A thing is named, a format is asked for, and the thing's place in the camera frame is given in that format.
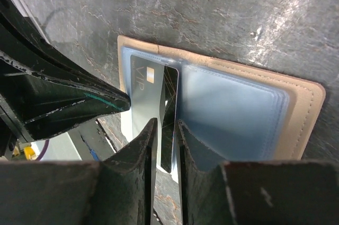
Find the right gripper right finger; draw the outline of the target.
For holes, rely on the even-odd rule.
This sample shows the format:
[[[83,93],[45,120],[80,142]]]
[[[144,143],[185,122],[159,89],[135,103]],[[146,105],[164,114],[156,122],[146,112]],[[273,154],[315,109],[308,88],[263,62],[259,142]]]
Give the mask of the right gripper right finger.
[[[204,171],[182,121],[176,136],[184,224],[338,224],[338,164],[219,161]]]

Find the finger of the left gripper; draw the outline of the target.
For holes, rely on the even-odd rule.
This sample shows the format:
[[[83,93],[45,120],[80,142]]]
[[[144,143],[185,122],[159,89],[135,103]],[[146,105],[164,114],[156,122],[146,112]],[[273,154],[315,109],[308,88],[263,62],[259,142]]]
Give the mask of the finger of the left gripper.
[[[129,96],[81,67],[1,52],[1,119],[22,142],[47,140],[130,109]]]
[[[29,68],[35,76],[79,87],[106,86],[104,81],[50,45],[31,19],[24,17],[11,0],[1,0],[1,35],[6,39],[1,50]]]

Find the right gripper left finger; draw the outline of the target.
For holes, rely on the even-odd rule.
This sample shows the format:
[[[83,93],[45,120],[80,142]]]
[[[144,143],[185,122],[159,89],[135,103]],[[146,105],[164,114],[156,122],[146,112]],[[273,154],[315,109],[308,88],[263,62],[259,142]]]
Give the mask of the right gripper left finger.
[[[151,224],[157,126],[104,161],[1,162],[1,224]]]

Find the beige leather card holder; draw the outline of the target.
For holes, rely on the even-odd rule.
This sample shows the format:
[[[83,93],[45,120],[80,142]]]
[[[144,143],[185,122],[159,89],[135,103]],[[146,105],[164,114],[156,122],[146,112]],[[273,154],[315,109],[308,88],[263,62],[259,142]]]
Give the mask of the beige leather card holder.
[[[123,35],[117,42],[120,87],[129,96],[131,55],[177,69],[175,122],[194,135],[189,148],[203,170],[224,159],[302,157],[325,100],[321,84]],[[131,110],[121,127],[134,138]]]

